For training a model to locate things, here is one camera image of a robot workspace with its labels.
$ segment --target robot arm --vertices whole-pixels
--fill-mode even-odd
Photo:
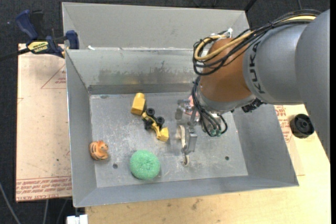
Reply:
[[[215,42],[206,56],[204,39],[194,54],[200,103],[216,113],[256,99],[304,104],[330,160],[329,35],[327,10],[293,13],[235,39],[211,38]]]

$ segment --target wire bundle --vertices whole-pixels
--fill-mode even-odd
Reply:
[[[219,68],[230,64],[234,61],[238,56],[243,54],[247,48],[255,44],[262,36],[264,36],[268,31],[273,28],[284,26],[284,25],[295,25],[295,24],[307,24],[314,20],[320,14],[317,10],[298,10],[295,12],[289,12],[273,22],[269,22],[262,27],[258,27],[255,29],[248,29],[242,33],[240,33],[236,38],[227,43],[226,45],[216,49],[215,51],[202,56],[204,49],[207,45],[211,45],[219,39],[228,38],[228,34],[230,31],[223,31],[218,34],[212,34],[194,44],[194,54],[193,54],[193,65],[194,71],[198,75],[197,79],[194,82],[194,86],[192,88],[192,98],[194,102],[195,109],[200,114],[200,122],[202,125],[203,131],[205,131],[209,136],[221,136],[224,132],[227,131],[227,124],[222,117],[222,115],[217,115],[220,118],[220,121],[215,119],[213,115],[208,112],[199,102],[197,97],[197,87],[201,76],[206,76],[216,72]],[[214,57],[218,56],[223,50],[226,48],[232,47],[232,50],[228,52],[225,56],[213,60]],[[237,56],[227,62],[227,59],[232,56],[234,53],[243,49]],[[222,130],[221,123],[223,122],[225,125],[225,129]]]
[[[231,42],[226,45],[218,48],[217,50],[202,56],[204,49],[207,45],[212,45],[214,42],[221,38],[227,38],[226,32],[218,33],[217,35],[211,35],[194,44],[194,54],[193,54],[193,65],[194,71],[199,76],[206,76],[216,72],[219,68],[230,64],[238,56],[243,54],[247,48],[252,46],[257,42],[262,36],[264,36],[268,31],[273,28],[284,26],[284,25],[294,25],[294,24],[307,24],[316,18],[320,14],[317,10],[305,9],[298,10],[295,12],[289,12],[278,19],[268,22],[264,26],[247,29],[244,32],[240,33],[235,37]],[[225,56],[211,61],[214,57],[218,56],[223,50],[227,48],[232,48],[232,50],[227,53]],[[238,55],[236,55],[230,62],[227,62],[227,59],[232,56],[234,53],[238,52],[242,48],[245,48]]]
[[[196,109],[200,115],[199,122],[201,123],[202,130],[211,137],[221,136],[227,131],[227,123],[222,115],[217,115],[220,118],[220,121],[218,121],[210,112],[208,112],[204,107],[201,106],[196,94],[200,78],[201,77],[198,76],[194,81],[194,86],[191,92],[194,102],[194,109]],[[220,123],[221,121],[224,123],[224,130],[222,130],[222,125]]]

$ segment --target black wheel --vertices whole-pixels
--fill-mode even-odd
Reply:
[[[145,130],[149,130],[152,127],[152,120],[145,121]]]
[[[147,109],[147,110],[146,110],[146,114],[147,114],[147,116],[152,117],[152,116],[154,116],[154,114],[155,114],[155,110],[152,109],[152,108]]]
[[[162,117],[157,117],[156,118],[156,123],[158,124],[158,126],[162,126],[163,125],[163,123],[164,123],[164,118],[162,118]]]

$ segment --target orange toy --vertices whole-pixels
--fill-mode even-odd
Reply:
[[[109,156],[109,154],[107,153],[108,149],[109,149],[109,146],[105,144],[104,141],[102,140],[94,141],[90,143],[89,145],[90,155],[96,161],[107,159]]]

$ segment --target black knob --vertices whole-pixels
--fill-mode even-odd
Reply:
[[[298,114],[290,121],[292,133],[296,136],[307,137],[311,135],[315,129],[307,115]]]

